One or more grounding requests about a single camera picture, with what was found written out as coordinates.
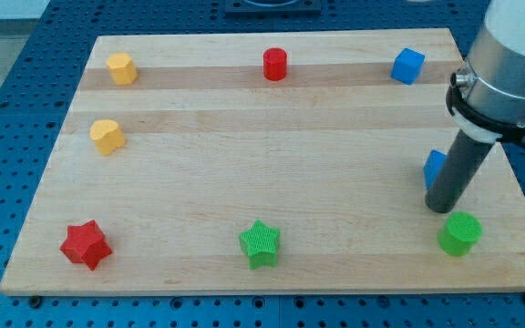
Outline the dark robot base mount plate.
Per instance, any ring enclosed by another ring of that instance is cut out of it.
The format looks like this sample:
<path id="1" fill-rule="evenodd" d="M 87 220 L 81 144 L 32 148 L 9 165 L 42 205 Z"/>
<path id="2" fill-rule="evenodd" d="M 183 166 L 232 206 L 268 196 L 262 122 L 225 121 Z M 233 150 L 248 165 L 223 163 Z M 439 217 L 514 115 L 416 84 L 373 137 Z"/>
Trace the dark robot base mount plate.
<path id="1" fill-rule="evenodd" d="M 321 0 L 225 0 L 225 15 L 320 14 Z"/>

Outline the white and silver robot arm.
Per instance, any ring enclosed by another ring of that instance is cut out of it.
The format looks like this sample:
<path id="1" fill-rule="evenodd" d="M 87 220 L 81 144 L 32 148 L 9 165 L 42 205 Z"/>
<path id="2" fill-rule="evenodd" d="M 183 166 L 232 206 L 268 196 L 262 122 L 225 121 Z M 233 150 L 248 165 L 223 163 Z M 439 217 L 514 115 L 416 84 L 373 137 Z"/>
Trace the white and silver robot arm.
<path id="1" fill-rule="evenodd" d="M 451 211 L 498 143 L 525 148 L 525 0 L 492 0 L 462 66 L 446 94 L 458 125 L 427 206 Z"/>

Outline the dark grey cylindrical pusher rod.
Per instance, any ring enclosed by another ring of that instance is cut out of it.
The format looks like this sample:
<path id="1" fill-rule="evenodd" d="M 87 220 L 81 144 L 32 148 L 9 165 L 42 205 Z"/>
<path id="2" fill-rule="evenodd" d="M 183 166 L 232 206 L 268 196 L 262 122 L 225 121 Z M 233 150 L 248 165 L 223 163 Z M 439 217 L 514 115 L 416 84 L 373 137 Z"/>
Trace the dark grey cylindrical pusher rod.
<path id="1" fill-rule="evenodd" d="M 493 146 L 493 143 L 476 141 L 460 130 L 427 191 L 428 208 L 436 213 L 453 210 Z"/>

